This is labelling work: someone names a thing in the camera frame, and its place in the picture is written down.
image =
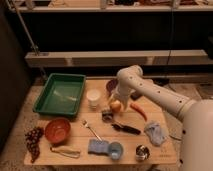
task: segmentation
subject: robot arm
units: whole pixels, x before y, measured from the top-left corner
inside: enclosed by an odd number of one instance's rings
[[[180,171],[213,169],[213,100],[195,101],[142,79],[135,65],[117,73],[113,98],[127,106],[131,90],[137,90],[183,122]]]
[[[114,97],[126,106],[131,90],[137,90],[182,121],[185,111],[196,101],[142,79],[142,73],[137,65],[121,69]]]

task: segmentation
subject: blue cloth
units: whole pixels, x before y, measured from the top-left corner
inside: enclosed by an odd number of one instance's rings
[[[108,155],[109,142],[105,140],[90,139],[88,153]]]
[[[166,141],[166,133],[157,122],[152,121],[148,123],[144,128],[144,132],[155,146],[160,146]]]

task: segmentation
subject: bunch of grapes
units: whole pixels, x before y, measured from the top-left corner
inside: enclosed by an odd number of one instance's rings
[[[40,149],[38,143],[43,134],[44,129],[41,127],[35,127],[25,134],[27,150],[31,154],[31,163],[34,163],[39,157]]]

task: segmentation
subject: green plastic tray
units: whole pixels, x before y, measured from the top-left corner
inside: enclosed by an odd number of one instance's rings
[[[75,117],[84,91],[86,76],[53,73],[34,104],[33,111],[42,115]]]

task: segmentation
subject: floor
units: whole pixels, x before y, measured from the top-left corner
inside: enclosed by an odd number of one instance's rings
[[[176,91],[180,94],[184,94],[193,99],[201,99],[200,94],[197,91],[196,84],[167,84],[166,88]],[[45,166],[25,166],[23,163],[24,156],[26,153],[24,133],[32,129],[37,122],[38,115],[36,113],[26,113],[26,110],[29,110],[29,107],[32,105],[35,99],[33,99],[32,94],[36,91],[41,91],[41,86],[33,85],[30,89],[28,96],[23,104],[23,107],[20,111],[20,114],[16,120],[13,130],[11,131],[8,141],[5,145],[5,148],[0,156],[0,170],[1,171],[66,171],[66,170],[77,170],[77,171],[90,171],[90,170],[102,170],[102,171],[142,171],[147,170],[148,166],[122,166],[122,167],[109,167],[109,166],[89,166],[89,167],[71,167],[71,166],[54,166],[54,167],[45,167]],[[168,114],[166,111],[165,118],[168,124],[170,135],[176,138],[181,137],[181,123]],[[179,155],[180,141],[173,139],[174,147]],[[154,170],[160,171],[178,171],[178,164],[176,165],[162,165],[158,166]]]

